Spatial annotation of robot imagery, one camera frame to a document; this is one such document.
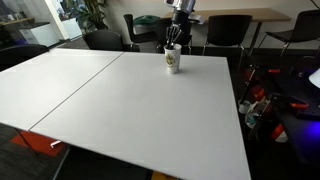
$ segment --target floor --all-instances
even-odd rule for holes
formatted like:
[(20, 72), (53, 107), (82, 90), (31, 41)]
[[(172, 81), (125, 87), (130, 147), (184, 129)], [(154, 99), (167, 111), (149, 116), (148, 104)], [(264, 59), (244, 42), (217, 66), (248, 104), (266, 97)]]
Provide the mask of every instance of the floor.
[[(88, 49), (82, 38), (63, 44), (59, 48)], [(206, 55), (232, 55), (236, 52), (220, 50), (210, 51)], [(193, 49), (193, 54), (200, 55), (201, 49)], [(242, 77), (235, 73), (237, 61), (228, 57), (231, 68), (231, 78), (235, 96), (241, 94), (244, 87)], [(243, 116), (239, 115), (243, 136), (249, 128), (243, 123)], [(65, 159), (60, 172), (55, 177), (67, 149), (58, 156), (50, 157), (34, 153), (25, 147), (10, 142), (16, 136), (12, 128), (0, 125), (0, 179), (1, 180), (46, 180), (46, 179), (110, 179), (110, 180), (149, 180), (151, 171), (121, 162), (84, 149), (70, 147), (70, 153)], [(248, 162), (253, 180), (302, 180), (320, 179), (319, 169), (301, 166), (289, 143), (275, 143), (273, 141), (259, 142), (244, 138)]]

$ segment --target chair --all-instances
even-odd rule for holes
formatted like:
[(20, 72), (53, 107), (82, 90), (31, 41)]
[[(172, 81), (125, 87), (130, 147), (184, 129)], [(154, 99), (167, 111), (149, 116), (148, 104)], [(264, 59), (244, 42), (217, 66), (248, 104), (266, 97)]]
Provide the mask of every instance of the chair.
[(48, 51), (49, 48), (47, 46), (38, 44), (25, 44), (1, 49), (0, 71), (20, 64)]
[[(159, 48), (164, 47), (167, 44), (167, 38), (166, 38), (166, 30), (167, 27), (170, 27), (172, 24), (171, 18), (161, 18), (157, 21), (156, 27), (155, 27), (155, 33), (158, 37), (159, 45), (157, 46), (157, 52), (159, 52)], [(191, 23), (185, 23), (181, 26), (181, 30), (183, 32), (183, 37), (178, 40), (177, 44), (180, 44), (181, 46), (187, 46), (189, 48), (189, 55), (191, 55), (191, 46), (192, 46), (192, 35), (190, 35), (191, 32)]]
[(157, 35), (154, 32), (147, 32), (142, 34), (134, 34), (133, 32), (133, 16), (132, 14), (125, 14), (123, 15), (124, 19), (127, 23), (127, 28), (130, 36), (130, 40), (133, 42), (131, 44), (130, 49), (133, 50), (133, 45), (144, 43), (144, 42), (150, 42), (150, 41), (156, 41)]
[(262, 39), (258, 48), (261, 46), (267, 36), (271, 36), (285, 43), (280, 56), (284, 54), (291, 43), (316, 40), (317, 38), (320, 38), (320, 10), (300, 12), (294, 28), (291, 30), (281, 32), (266, 32), (266, 35)]
[(89, 32), (83, 39), (92, 50), (123, 51), (121, 35), (111, 30)]
[(209, 44), (216, 46), (234, 46), (241, 48), (238, 71), (240, 69), (244, 48), (241, 43), (249, 28), (252, 16), (250, 15), (217, 15), (210, 16), (208, 23), (207, 42), (203, 47), (204, 55)]

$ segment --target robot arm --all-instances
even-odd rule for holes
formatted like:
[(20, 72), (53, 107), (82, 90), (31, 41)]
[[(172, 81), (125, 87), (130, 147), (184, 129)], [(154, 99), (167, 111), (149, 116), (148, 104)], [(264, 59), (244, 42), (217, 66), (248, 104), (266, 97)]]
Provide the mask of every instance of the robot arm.
[(196, 0), (164, 0), (164, 3), (170, 7), (174, 7), (171, 18), (172, 24), (171, 27), (167, 29), (166, 46), (168, 49), (173, 49), (176, 40), (183, 34), (180, 26), (188, 20)]

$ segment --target chair backrest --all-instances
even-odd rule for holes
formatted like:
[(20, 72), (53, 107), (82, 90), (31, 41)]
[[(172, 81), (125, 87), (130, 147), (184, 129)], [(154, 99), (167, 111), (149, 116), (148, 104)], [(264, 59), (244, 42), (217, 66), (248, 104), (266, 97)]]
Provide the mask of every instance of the chair backrest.
[(0, 69), (4, 70), (49, 52), (49, 48), (39, 44), (11, 46), (0, 50)]
[[(155, 33), (158, 36), (158, 41), (161, 45), (165, 45), (167, 43), (166, 38), (166, 30), (167, 27), (170, 27), (172, 24), (171, 18), (161, 18), (156, 22)], [(180, 37), (180, 40), (177, 41), (180, 45), (187, 45), (191, 39), (191, 23), (184, 23), (181, 26), (181, 30), (183, 32), (183, 37)]]
[(130, 39), (133, 42), (133, 37), (135, 36), (135, 34), (133, 32), (133, 15), (132, 14), (125, 14), (125, 15), (123, 15), (123, 17), (124, 17), (126, 24), (127, 24)]
[(240, 45), (251, 20), (250, 15), (210, 16), (207, 41), (217, 46)]
[(291, 41), (303, 42), (320, 38), (320, 10), (303, 11), (298, 14)]
[(111, 30), (92, 31), (85, 34), (83, 39), (92, 50), (123, 51), (121, 35)]

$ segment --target office chair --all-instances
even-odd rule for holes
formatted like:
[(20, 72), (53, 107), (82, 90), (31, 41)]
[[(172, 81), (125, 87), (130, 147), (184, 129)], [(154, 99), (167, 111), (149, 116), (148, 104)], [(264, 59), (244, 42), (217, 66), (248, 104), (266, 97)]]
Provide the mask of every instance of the office chair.
[(0, 50), (0, 71), (48, 52), (49, 48), (38, 44), (11, 46)]
[(202, 55), (209, 44), (216, 46), (234, 46), (241, 48), (238, 71), (240, 69), (244, 48), (241, 45), (247, 33), (252, 16), (250, 15), (217, 15), (210, 16), (208, 23), (208, 35), (203, 46)]
[(130, 46), (131, 51), (133, 50), (133, 45), (144, 43), (144, 42), (150, 42), (150, 41), (156, 41), (157, 35), (154, 32), (147, 32), (142, 34), (134, 34), (133, 32), (133, 16), (132, 14), (125, 14), (123, 15), (124, 19), (127, 23), (127, 28), (130, 36), (130, 40), (133, 42)]
[(96, 30), (83, 36), (92, 50), (123, 51), (122, 36), (111, 30)]
[[(167, 27), (170, 27), (172, 24), (171, 18), (161, 18), (157, 21), (155, 26), (155, 33), (158, 37), (159, 45), (157, 46), (157, 52), (159, 53), (159, 48), (163, 48), (167, 44), (166, 31)], [(191, 23), (185, 23), (181, 26), (181, 30), (183, 32), (183, 37), (177, 41), (177, 44), (181, 46), (187, 46), (189, 49), (189, 55), (191, 55), (191, 46), (192, 46), (192, 35), (190, 35), (192, 28)]]
[(316, 40), (320, 38), (320, 10), (300, 12), (298, 14), (294, 28), (291, 30), (281, 32), (266, 32), (266, 35), (262, 39), (258, 48), (260, 48), (261, 44), (267, 36), (271, 36), (285, 43), (283, 45), (280, 56), (284, 54), (291, 43)]

